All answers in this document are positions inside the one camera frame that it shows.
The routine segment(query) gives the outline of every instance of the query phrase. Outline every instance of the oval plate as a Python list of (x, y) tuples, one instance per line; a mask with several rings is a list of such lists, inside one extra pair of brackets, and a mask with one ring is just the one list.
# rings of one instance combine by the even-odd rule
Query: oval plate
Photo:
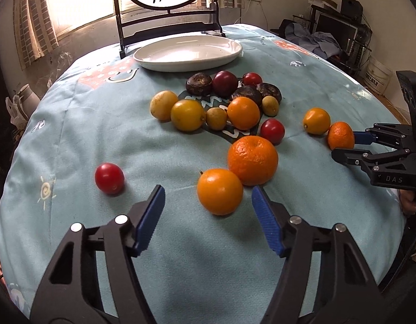
[(238, 42), (221, 36), (186, 35), (141, 47), (133, 58), (153, 71), (195, 72), (232, 62), (242, 50)]

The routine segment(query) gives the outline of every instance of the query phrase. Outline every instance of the cherry tomato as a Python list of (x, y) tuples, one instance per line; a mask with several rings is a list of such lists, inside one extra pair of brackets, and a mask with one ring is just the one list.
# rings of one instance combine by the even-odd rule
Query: cherry tomato
[(254, 85), (263, 83), (262, 78), (257, 73), (247, 73), (243, 75), (243, 84), (244, 85)]
[(229, 98), (238, 88), (238, 78), (228, 71), (218, 72), (212, 80), (215, 94), (222, 98)]
[(115, 195), (124, 187), (124, 173), (113, 163), (102, 163), (94, 174), (97, 187), (104, 193)]
[(261, 126), (260, 136), (278, 145), (284, 138), (285, 129), (277, 119), (268, 119)]

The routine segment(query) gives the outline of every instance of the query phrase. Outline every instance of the metal pin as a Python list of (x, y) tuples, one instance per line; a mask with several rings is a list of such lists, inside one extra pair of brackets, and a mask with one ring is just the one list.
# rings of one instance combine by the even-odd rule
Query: metal pin
[(289, 222), (291, 222), (292, 224), (298, 225), (298, 224), (301, 224), (302, 219), (301, 219), (301, 217), (298, 217), (297, 215), (293, 215), (289, 219)]
[(73, 223), (70, 227), (70, 230), (75, 232), (75, 233), (77, 233), (81, 229), (82, 229), (82, 224), (81, 223)]
[(129, 220), (129, 218), (124, 214), (121, 214), (121, 215), (118, 215), (117, 217), (115, 217), (116, 224), (124, 224), (128, 220)]
[(335, 225), (335, 230), (337, 230), (340, 233), (344, 233), (347, 230), (347, 228), (344, 224), (338, 223)]

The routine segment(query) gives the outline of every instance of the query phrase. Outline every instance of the light blue tablecloth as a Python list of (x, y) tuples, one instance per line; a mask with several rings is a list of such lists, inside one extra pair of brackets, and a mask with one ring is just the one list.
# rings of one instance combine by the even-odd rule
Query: light blue tablecloth
[[(278, 171), (267, 193), (312, 225), (346, 224), (380, 281), (404, 227), (396, 192), (372, 187), (358, 167), (335, 163), (324, 139), (308, 136), (301, 122), (311, 107), (326, 109), (333, 122), (346, 121), (353, 130), (396, 123), (395, 118), (356, 81), (316, 56), (252, 26), (228, 26), (225, 32), (244, 51), (222, 69), (237, 76), (257, 72), (284, 97), (277, 118), (286, 137), (277, 147)], [(212, 216), (196, 196), (199, 171), (227, 167), (230, 142), (225, 138), (231, 135), (188, 135), (155, 120), (149, 112), (153, 95), (171, 89), (182, 97), (191, 74), (144, 69), (134, 74), (134, 48), (122, 61), (118, 45), (77, 60), (31, 117), (0, 203), (0, 258), (9, 292), (28, 315), (43, 272), (72, 223), (106, 224), (161, 184), (164, 212), (148, 250), (135, 260), (158, 323), (258, 323), (283, 260), (265, 241), (251, 190), (229, 218)], [(104, 81), (109, 77), (112, 82)], [(132, 78), (115, 82), (126, 77)], [(373, 151), (387, 150), (374, 146)], [(127, 188), (119, 197), (105, 196), (94, 183), (94, 171), (104, 161), (125, 173)], [(115, 313), (104, 256), (99, 259), (104, 306)], [(319, 255), (312, 261), (303, 314), (312, 308)]]

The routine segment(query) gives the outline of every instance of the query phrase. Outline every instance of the red cherry tomato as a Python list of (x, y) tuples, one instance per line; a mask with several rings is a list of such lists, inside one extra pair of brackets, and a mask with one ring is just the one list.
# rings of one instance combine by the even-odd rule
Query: red cherry tomato
[(228, 71), (218, 72), (212, 80), (215, 94), (222, 98), (229, 98), (238, 88), (238, 78)]
[(243, 84), (244, 85), (254, 85), (263, 83), (262, 78), (257, 73), (247, 73), (243, 75)]
[(102, 163), (94, 174), (97, 187), (104, 193), (115, 195), (124, 187), (124, 173), (113, 163)]
[(273, 145), (278, 145), (286, 133), (283, 124), (277, 119), (268, 119), (261, 126), (260, 136), (271, 141)]

